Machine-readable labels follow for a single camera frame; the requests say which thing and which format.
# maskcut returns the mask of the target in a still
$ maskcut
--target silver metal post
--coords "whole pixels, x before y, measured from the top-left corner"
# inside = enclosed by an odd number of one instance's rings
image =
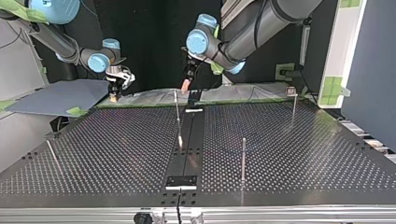
[[[50,153],[52,154],[53,159],[55,159],[57,161],[58,157],[56,156],[55,151],[52,148],[52,144],[50,143],[50,140],[47,139],[46,142],[47,142],[47,145],[49,146],[49,150],[50,150]]]
[[[183,146],[183,138],[181,137],[181,124],[180,124],[180,113],[178,110],[178,99],[177,99],[177,91],[174,91],[175,94],[175,104],[176,104],[176,113],[177,113],[177,126],[178,126],[178,143],[179,146]]]
[[[56,165],[57,165],[58,168],[59,168],[59,171],[61,172],[61,175],[63,175],[64,172],[62,171],[61,164],[59,163],[59,160],[58,160],[58,156],[55,154],[55,150],[53,150],[52,144],[50,143],[50,140],[47,139],[46,142],[47,142],[47,145],[49,146],[49,151],[50,151],[50,153],[51,153],[53,159],[55,160]]]
[[[242,139],[242,189],[245,187],[245,169],[246,169],[246,152],[247,152],[247,139]]]
[[[294,96],[294,106],[293,106],[293,117],[296,114],[297,99],[298,99],[298,94],[295,94],[295,96]]]

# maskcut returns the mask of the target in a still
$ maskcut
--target gray plate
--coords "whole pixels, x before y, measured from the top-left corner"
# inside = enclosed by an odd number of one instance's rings
[[[185,173],[200,177],[193,205],[396,204],[396,165],[322,110],[298,104],[293,117],[292,103],[215,105],[202,122],[203,156]]]
[[[159,206],[176,140],[174,108],[96,110],[52,141],[59,160],[42,145],[0,174],[0,207]]]

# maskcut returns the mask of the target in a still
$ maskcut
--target black cable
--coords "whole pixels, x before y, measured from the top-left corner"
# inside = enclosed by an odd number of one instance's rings
[[[220,42],[220,43],[218,44],[218,51],[217,51],[217,52],[215,53],[215,55],[212,57],[212,61],[216,58],[216,56],[218,56],[218,53],[220,52],[230,63],[242,63],[242,62],[244,62],[246,59],[236,60],[236,59],[230,58],[230,57],[225,53],[225,51],[222,50],[223,45],[224,45],[224,44],[227,44],[227,43],[229,43],[229,41],[223,41],[223,42]]]
[[[12,45],[13,43],[15,43],[21,37],[21,34],[22,34],[22,29],[20,29],[20,33],[18,34],[17,38],[15,38],[13,41],[9,42],[8,44],[3,45],[2,47],[0,47],[0,49],[4,49],[4,48]]]
[[[260,7],[259,13],[257,14],[256,22],[254,24],[254,46],[256,49],[259,48],[259,31],[260,31],[260,24],[262,23],[262,13],[264,12],[265,5],[267,4],[267,0],[262,1],[262,6]]]
[[[309,90],[309,93],[311,93],[312,98],[314,98],[315,104],[318,105],[318,99],[317,99],[317,98],[314,96],[314,94],[312,93],[313,91],[311,90],[311,88],[309,88],[308,83],[306,82],[306,79],[305,79],[305,77],[304,77],[303,72],[302,72],[301,70],[300,70],[299,72],[300,72],[300,74],[301,74],[301,77],[303,78],[303,81],[304,81],[305,86],[306,86],[306,87],[308,88],[308,90]]]
[[[180,193],[178,194],[176,210],[177,210],[178,224],[182,224],[183,221],[181,220],[181,214],[180,214],[180,207],[179,207],[179,205],[180,205]]]

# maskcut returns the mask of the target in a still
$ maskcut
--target green tape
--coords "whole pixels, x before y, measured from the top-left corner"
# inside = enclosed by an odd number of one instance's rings
[[[359,7],[361,0],[341,0],[340,7]]]
[[[0,0],[0,9],[8,11],[26,21],[48,22],[44,13],[24,7],[15,0]]]
[[[0,101],[0,112],[4,111],[7,107],[13,105],[15,103],[14,100],[8,100],[8,101]]]
[[[320,98],[321,105],[336,105],[341,95],[341,77],[326,77],[324,79],[323,91]]]
[[[70,108],[66,110],[67,114],[73,115],[73,116],[83,116],[88,113],[87,110],[81,109],[79,106]]]

